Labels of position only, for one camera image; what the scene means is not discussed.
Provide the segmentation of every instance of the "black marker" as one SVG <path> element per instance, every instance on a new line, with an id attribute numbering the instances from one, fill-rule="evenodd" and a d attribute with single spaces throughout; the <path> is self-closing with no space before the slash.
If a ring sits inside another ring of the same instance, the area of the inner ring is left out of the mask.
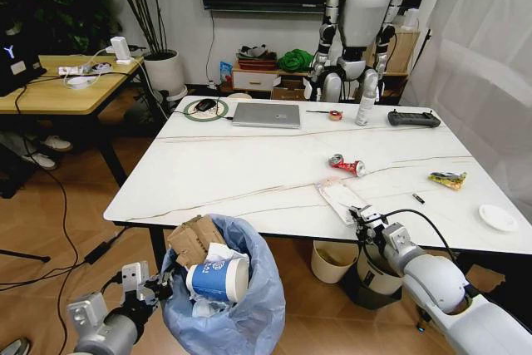
<path id="1" fill-rule="evenodd" d="M 418 200 L 420 203 L 425 204 L 425 201 L 424 201 L 419 195 L 417 195 L 416 193 L 412 193 L 412 195 L 413 195 L 414 198 L 415 198 L 416 200 Z"/>

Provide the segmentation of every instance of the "wall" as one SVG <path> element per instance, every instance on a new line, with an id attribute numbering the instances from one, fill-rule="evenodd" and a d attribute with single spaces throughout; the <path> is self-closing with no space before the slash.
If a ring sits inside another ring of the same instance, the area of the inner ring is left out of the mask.
<path id="1" fill-rule="evenodd" d="M 423 0 L 420 27 L 431 13 L 436 0 Z M 114 8 L 129 43 L 145 43 L 126 0 L 113 0 Z M 205 63 L 212 40 L 212 22 L 202 0 L 160 0 L 169 47 L 183 56 L 185 81 L 206 83 Z M 219 81 L 219 62 L 234 63 L 234 54 L 242 45 L 266 44 L 281 57 L 285 52 L 301 48 L 314 53 L 318 47 L 318 15 L 213 12 L 215 41 L 209 62 L 209 76 Z M 339 54 L 336 41 L 332 53 Z"/>

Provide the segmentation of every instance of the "marble table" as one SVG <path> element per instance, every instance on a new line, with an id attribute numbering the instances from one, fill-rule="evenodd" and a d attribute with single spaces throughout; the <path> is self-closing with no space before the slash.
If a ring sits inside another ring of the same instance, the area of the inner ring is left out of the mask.
<path id="1" fill-rule="evenodd" d="M 178 111 L 200 97 L 187 96 Z M 226 116 L 243 99 L 223 98 Z M 104 217 L 150 229 L 160 265 L 163 230 L 197 214 L 246 219 L 261 234 L 356 241 L 315 188 L 338 176 L 367 203 L 386 213 L 412 208 L 426 214 L 453 249 L 532 254 L 532 226 L 482 169 L 443 121 L 437 128 L 391 126 L 394 107 L 375 106 L 367 126 L 354 123 L 358 105 L 277 101 L 298 104 L 299 130 L 232 126 L 231 121 L 191 121 L 174 113 L 121 187 Z M 344 111 L 341 121 L 306 110 Z M 428 109 L 397 107 L 399 111 Z M 369 174 L 357 178 L 328 165 L 341 153 L 363 160 Z M 427 179 L 433 171 L 467 172 L 464 187 L 453 191 Z M 419 203 L 412 193 L 425 201 Z M 479 216 L 482 204 L 511 213 L 519 229 L 502 233 Z M 398 214 L 416 243 L 441 248 L 431 227 L 415 214 Z"/>

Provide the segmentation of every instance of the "black game controller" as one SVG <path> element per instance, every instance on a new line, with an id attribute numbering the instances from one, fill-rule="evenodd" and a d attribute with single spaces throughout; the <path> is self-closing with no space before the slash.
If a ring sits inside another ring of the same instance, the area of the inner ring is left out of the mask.
<path id="1" fill-rule="evenodd" d="M 420 125 L 436 128 L 441 124 L 441 121 L 432 115 L 432 111 L 416 114 L 413 112 L 397 112 L 397 110 L 394 110 L 388 112 L 388 120 L 394 126 Z"/>

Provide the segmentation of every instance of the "red can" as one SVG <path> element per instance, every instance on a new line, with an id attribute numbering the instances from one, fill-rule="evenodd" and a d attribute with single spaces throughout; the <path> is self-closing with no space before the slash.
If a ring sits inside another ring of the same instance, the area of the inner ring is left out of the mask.
<path id="1" fill-rule="evenodd" d="M 348 170 L 355 176 L 364 176 L 367 173 L 366 165 L 363 161 L 356 160 L 355 162 L 347 163 L 343 161 L 343 156 L 341 154 L 335 154 L 329 158 L 329 165 L 332 168 Z"/>

